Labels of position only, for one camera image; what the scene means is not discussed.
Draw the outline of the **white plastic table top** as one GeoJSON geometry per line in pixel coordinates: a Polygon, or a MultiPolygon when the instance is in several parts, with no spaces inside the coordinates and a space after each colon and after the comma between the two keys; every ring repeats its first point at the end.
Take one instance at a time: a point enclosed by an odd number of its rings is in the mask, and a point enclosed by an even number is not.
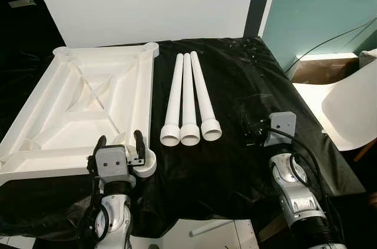
{"type": "Polygon", "coordinates": [[[87,173],[97,139],[134,152],[150,143],[159,45],[54,49],[54,59],[0,142],[0,185],[87,173]]]}

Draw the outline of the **black table cloth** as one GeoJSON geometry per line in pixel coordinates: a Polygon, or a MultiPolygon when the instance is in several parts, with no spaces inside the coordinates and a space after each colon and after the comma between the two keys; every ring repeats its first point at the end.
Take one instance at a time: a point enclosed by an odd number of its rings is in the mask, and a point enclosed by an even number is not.
{"type": "MultiPolygon", "coordinates": [[[[280,214],[261,144],[243,141],[242,114],[268,117],[272,112],[294,112],[295,136],[313,151],[329,195],[366,192],[259,37],[157,44],[160,52],[154,60],[150,147],[157,154],[158,168],[134,190],[134,235],[161,237],[180,219],[250,218],[256,228],[280,214]],[[175,58],[182,52],[199,53],[223,135],[193,147],[165,147],[157,136],[164,123],[175,58]]],[[[6,182],[0,185],[0,235],[78,239],[79,220],[90,197],[91,180],[86,174],[6,182]]]]}

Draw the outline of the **white shell chair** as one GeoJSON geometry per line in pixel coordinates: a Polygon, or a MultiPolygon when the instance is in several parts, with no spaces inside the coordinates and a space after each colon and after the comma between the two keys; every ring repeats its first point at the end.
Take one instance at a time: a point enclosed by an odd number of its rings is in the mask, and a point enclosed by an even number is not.
{"type": "Polygon", "coordinates": [[[377,138],[377,61],[339,82],[293,86],[339,151],[358,149],[377,138]]]}

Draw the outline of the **white bag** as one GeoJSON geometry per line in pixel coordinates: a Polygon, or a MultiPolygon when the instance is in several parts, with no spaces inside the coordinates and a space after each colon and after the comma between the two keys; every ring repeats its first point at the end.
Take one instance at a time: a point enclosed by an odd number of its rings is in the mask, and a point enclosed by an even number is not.
{"type": "Polygon", "coordinates": [[[369,65],[371,62],[377,59],[377,49],[372,49],[369,51],[362,51],[359,54],[360,68],[369,65]]]}

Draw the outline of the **large white backdrop panel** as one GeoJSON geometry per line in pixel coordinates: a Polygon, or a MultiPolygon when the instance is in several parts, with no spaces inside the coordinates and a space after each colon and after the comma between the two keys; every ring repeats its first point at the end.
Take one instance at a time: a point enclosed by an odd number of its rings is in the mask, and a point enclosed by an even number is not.
{"type": "Polygon", "coordinates": [[[43,0],[72,48],[243,35],[250,0],[43,0]]]}

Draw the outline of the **small grey metal plate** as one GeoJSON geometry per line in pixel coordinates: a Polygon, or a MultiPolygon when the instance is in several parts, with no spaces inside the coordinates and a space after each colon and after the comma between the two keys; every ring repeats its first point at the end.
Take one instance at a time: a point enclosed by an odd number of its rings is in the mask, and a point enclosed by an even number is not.
{"type": "Polygon", "coordinates": [[[25,6],[36,6],[35,0],[17,0],[17,1],[9,1],[9,7],[11,8],[21,8],[25,6]]]}

